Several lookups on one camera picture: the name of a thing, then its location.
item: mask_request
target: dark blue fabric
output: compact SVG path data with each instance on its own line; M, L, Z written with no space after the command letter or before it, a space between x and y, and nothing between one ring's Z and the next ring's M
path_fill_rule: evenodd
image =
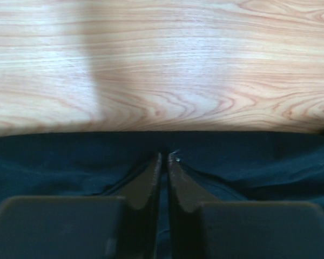
M271 132L67 133L0 138L0 202L14 195L111 195L157 152L226 201L311 201L324 209L324 136ZM158 258L170 258L163 176Z

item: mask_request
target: wooden surface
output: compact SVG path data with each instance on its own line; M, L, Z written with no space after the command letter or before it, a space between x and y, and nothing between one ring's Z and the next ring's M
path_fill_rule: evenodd
M324 128L324 0L0 0L0 135Z

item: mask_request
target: wood grain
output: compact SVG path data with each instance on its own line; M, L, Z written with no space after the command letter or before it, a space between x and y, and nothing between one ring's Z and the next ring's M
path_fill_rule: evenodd
M0 1L0 135L324 128L324 0Z

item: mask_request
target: wooden table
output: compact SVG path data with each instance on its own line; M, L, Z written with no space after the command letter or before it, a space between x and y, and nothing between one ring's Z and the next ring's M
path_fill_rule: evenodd
M0 135L324 128L324 0L0 0Z

